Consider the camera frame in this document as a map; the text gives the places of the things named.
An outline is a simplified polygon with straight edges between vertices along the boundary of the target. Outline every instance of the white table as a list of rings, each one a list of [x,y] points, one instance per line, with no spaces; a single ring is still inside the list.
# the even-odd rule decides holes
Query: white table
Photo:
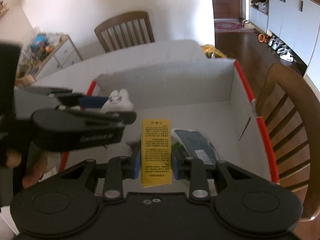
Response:
[[[86,93],[91,81],[103,73],[113,73],[139,65],[205,58],[193,40],[164,41],[108,52],[79,62],[45,77],[34,85],[65,87]]]

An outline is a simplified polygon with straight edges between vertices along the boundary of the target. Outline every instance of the wooden floor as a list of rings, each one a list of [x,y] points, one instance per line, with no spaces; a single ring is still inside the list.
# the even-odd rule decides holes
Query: wooden floor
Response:
[[[256,98],[259,98],[259,94],[266,79],[268,69],[272,63],[280,62],[283,65],[293,68],[298,73],[304,72],[305,68],[295,63],[289,63],[281,60],[275,51],[273,51],[267,44],[258,42],[258,33],[216,33],[216,48],[221,50],[230,58],[236,58],[248,79],[248,82],[252,88],[252,91]],[[275,92],[265,104],[265,110],[263,117],[266,118],[271,112],[273,107],[278,103],[284,92],[277,87]],[[293,104],[286,102],[283,109],[279,112],[278,117],[271,122],[268,126],[268,130],[271,131],[293,107]],[[285,135],[292,131],[301,123],[300,116],[297,114],[288,123],[286,127],[272,140],[273,145],[279,142]],[[298,133],[289,143],[287,143],[284,149],[275,153],[276,158],[283,156],[300,143],[305,141],[305,131],[302,130]],[[295,157],[287,160],[281,164],[279,172],[287,170],[303,161],[310,158],[308,147],[305,147]],[[298,182],[302,182],[308,179],[309,168],[298,172],[297,174],[280,181],[281,185],[286,187]],[[307,188],[296,192],[301,201],[304,200]],[[303,240],[319,240],[320,239],[320,216],[311,222],[299,222],[295,234]]]

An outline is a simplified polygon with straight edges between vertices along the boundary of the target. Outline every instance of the cabinet handle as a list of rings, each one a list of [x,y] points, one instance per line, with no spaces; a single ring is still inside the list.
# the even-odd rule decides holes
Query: cabinet handle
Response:
[[[300,1],[300,11],[303,12],[303,1]]]

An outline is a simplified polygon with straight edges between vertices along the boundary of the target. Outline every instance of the chair backrest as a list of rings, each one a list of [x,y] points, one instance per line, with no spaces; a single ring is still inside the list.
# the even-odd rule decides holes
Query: chair backrest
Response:
[[[155,42],[149,15],[145,11],[114,16],[98,25],[94,32],[106,52]]]
[[[280,180],[288,178],[310,166],[308,180],[298,182],[287,188],[294,192],[308,187],[303,203],[301,220],[313,220],[320,213],[320,102],[302,76],[291,68],[276,63],[271,65],[267,79],[257,101],[256,112],[258,116],[261,116],[264,103],[272,94],[276,84],[282,88],[285,94],[266,118],[266,125],[269,125],[279,113],[288,98],[292,101],[294,107],[270,132],[270,138],[274,138],[296,113],[300,115],[302,123],[274,145],[274,152],[284,147],[303,127],[305,128],[308,138],[305,142],[295,147],[295,149],[278,158],[277,164],[279,165],[289,158],[292,158],[307,145],[309,145],[310,153],[309,160],[282,172],[279,177]]]

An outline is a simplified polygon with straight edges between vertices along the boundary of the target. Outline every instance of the red rug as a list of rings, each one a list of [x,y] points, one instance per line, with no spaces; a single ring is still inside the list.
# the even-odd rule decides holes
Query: red rug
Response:
[[[253,30],[242,27],[239,19],[216,19],[214,20],[216,33],[252,33]]]

